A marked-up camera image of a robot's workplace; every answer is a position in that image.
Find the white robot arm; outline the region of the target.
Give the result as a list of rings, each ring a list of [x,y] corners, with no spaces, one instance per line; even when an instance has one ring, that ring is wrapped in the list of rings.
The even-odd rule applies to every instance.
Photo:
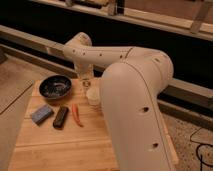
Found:
[[[63,46],[66,59],[105,69],[101,105],[120,171],[175,171],[157,95],[173,77],[173,64],[160,50],[93,46],[78,33]]]

